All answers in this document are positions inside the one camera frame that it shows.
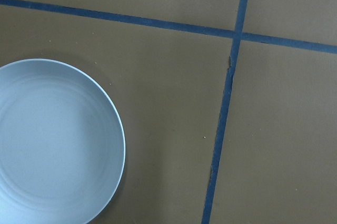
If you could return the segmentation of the blue plate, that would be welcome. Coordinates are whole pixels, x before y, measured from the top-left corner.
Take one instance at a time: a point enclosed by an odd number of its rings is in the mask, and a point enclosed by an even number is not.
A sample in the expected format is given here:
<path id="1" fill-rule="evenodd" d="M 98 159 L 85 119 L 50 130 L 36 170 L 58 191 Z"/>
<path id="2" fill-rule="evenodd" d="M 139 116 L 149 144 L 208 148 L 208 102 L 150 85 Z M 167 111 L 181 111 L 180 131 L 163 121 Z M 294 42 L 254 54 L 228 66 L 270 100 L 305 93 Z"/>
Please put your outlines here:
<path id="1" fill-rule="evenodd" d="M 125 137 L 102 87 L 55 60 L 1 67 L 1 223 L 88 223 L 121 181 Z"/>

